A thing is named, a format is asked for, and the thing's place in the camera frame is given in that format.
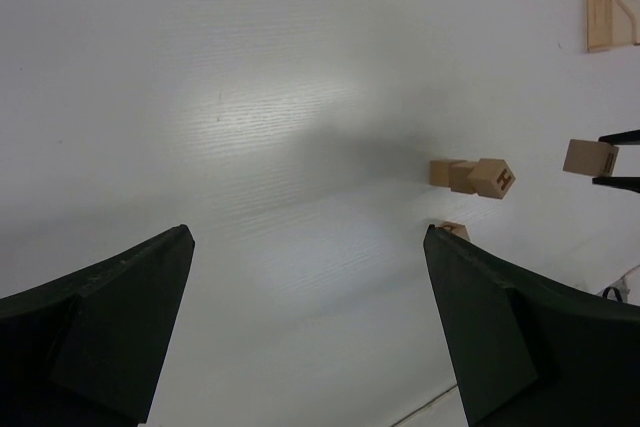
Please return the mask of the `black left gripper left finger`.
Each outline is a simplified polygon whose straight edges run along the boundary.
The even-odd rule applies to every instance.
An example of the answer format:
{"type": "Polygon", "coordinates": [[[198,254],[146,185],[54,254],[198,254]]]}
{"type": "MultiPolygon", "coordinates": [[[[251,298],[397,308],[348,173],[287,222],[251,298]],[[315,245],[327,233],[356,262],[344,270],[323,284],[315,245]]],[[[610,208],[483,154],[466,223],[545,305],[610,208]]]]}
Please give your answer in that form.
{"type": "Polygon", "coordinates": [[[194,250],[179,225],[3,298],[2,425],[146,423],[194,250]]]}

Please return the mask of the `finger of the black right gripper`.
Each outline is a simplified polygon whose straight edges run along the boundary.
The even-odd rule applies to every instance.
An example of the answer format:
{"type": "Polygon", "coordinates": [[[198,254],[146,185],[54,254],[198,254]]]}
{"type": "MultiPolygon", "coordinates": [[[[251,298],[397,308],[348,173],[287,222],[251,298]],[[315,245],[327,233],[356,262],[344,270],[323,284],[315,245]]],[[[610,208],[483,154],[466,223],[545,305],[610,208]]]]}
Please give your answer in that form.
{"type": "Polygon", "coordinates": [[[637,129],[601,136],[598,141],[603,143],[640,143],[640,130],[637,129]]]}
{"type": "Polygon", "coordinates": [[[593,185],[610,187],[613,189],[625,190],[639,194],[640,178],[639,177],[596,177],[592,179],[593,185]]]}

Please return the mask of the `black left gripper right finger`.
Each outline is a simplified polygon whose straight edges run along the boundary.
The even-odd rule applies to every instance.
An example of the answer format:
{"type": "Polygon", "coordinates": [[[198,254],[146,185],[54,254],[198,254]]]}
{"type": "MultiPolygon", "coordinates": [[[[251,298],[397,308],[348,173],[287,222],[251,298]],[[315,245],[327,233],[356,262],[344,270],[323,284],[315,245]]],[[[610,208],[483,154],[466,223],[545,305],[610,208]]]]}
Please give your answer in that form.
{"type": "Polygon", "coordinates": [[[469,425],[638,425],[638,307],[436,226],[423,247],[469,425]]]}

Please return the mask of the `wood block with bars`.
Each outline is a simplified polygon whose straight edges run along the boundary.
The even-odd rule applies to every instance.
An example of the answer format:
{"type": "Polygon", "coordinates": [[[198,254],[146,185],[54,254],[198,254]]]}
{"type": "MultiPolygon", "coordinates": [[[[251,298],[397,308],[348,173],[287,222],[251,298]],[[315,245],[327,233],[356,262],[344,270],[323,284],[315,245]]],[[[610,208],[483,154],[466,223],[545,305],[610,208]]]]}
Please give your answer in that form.
{"type": "Polygon", "coordinates": [[[597,141],[571,139],[563,171],[590,178],[611,177],[619,148],[597,141]]]}

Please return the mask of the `plain wood block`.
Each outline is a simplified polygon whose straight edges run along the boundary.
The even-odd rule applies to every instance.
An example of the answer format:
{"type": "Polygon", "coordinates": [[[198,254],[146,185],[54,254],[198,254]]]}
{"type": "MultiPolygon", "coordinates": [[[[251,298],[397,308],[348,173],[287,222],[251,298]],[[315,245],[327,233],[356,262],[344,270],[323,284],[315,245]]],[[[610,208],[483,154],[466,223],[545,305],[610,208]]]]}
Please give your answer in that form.
{"type": "Polygon", "coordinates": [[[436,187],[450,186],[449,172],[455,161],[440,159],[432,160],[429,166],[429,184],[436,187]]]}
{"type": "Polygon", "coordinates": [[[467,230],[467,227],[463,224],[459,224],[456,222],[444,221],[437,224],[438,228],[444,229],[447,232],[464,239],[467,242],[470,242],[470,235],[467,230]]]}
{"type": "Polygon", "coordinates": [[[452,192],[469,195],[476,193],[474,186],[468,180],[476,165],[475,161],[463,161],[453,163],[449,167],[449,188],[452,192]]]}

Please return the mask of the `wood block letter H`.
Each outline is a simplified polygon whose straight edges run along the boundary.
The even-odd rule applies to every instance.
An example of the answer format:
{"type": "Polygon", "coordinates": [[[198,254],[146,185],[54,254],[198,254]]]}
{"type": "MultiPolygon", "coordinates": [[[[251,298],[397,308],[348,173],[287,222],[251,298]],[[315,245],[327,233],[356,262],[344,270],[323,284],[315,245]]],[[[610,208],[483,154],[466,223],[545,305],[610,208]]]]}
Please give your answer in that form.
{"type": "Polygon", "coordinates": [[[504,159],[481,158],[467,176],[481,197],[503,199],[515,182],[515,175],[504,159]]]}

